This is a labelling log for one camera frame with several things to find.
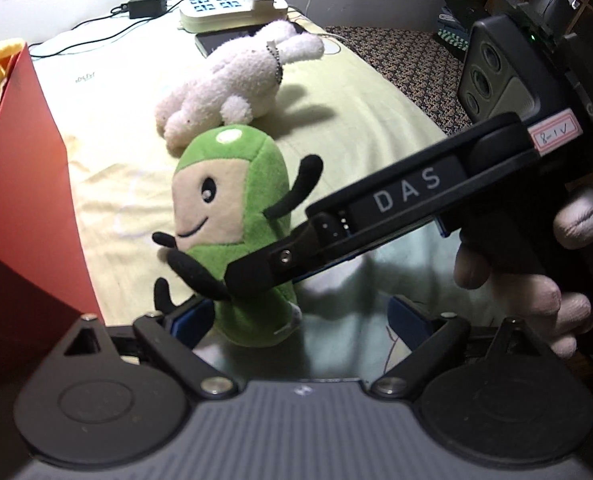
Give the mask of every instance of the green plush toy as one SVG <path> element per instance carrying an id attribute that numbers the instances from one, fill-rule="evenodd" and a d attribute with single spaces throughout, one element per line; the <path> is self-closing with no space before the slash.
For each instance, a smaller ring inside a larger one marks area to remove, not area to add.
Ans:
<path id="1" fill-rule="evenodd" d="M 301 310 L 292 283 L 254 298 L 232 297 L 224 283 L 230 262 L 290 233 L 291 212 L 318 183 L 323 161 L 306 156 L 290 189 L 274 140 L 251 126 L 209 130 L 186 148 L 172 180 L 174 236 L 153 240 L 171 249 L 170 267 L 197 294 L 214 300 L 215 328 L 233 343 L 268 347 L 297 329 Z M 170 290 L 159 278 L 154 301 L 169 310 Z"/>

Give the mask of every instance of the hand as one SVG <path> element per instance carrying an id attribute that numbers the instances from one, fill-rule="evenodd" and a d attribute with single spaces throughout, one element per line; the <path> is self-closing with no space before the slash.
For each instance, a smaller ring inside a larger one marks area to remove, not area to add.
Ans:
<path id="1" fill-rule="evenodd" d="M 554 236 L 569 250 L 593 242 L 593 184 L 576 188 L 553 221 Z M 454 281 L 462 288 L 480 288 L 488 280 L 494 298 L 509 316 L 526 318 L 530 327 L 561 358 L 576 351 L 575 331 L 591 313 L 589 299 L 575 292 L 561 293 L 558 285 L 538 274 L 502 274 L 471 246 L 484 246 L 476 232 L 461 230 L 461 246 L 454 264 Z"/>

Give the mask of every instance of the black power adapter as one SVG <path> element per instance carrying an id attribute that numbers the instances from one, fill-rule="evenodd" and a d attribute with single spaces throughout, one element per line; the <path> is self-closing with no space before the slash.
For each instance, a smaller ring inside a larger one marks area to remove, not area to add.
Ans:
<path id="1" fill-rule="evenodd" d="M 130 20 L 136 18 L 158 18 L 168 10 L 168 0 L 129 0 Z"/>

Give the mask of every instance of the camera lens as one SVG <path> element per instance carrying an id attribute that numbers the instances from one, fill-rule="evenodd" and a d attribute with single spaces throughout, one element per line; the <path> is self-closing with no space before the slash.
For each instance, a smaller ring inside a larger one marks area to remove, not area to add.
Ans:
<path id="1" fill-rule="evenodd" d="M 470 107 L 470 110 L 478 115 L 479 113 L 479 104 L 476 102 L 476 97 L 474 97 L 470 92 L 467 93 L 467 105 Z"/>
<path id="2" fill-rule="evenodd" d="M 481 52 L 483 53 L 483 57 L 485 62 L 489 65 L 489 67 L 494 70 L 494 72 L 500 71 L 500 57 L 499 54 L 494 50 L 494 48 L 487 44 L 483 43 L 481 47 Z"/>
<path id="3" fill-rule="evenodd" d="M 479 93 L 487 99 L 491 94 L 491 90 L 489 89 L 489 82 L 487 82 L 485 74 L 478 68 L 475 68 L 471 71 L 471 80 L 474 82 L 474 86 Z"/>

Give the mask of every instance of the red paper bag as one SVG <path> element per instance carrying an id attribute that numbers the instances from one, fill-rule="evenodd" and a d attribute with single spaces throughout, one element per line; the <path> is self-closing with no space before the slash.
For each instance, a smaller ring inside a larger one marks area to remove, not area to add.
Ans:
<path id="1" fill-rule="evenodd" d="M 100 317 L 67 151 L 26 47 L 0 99 L 0 377 L 49 351 L 83 312 Z"/>

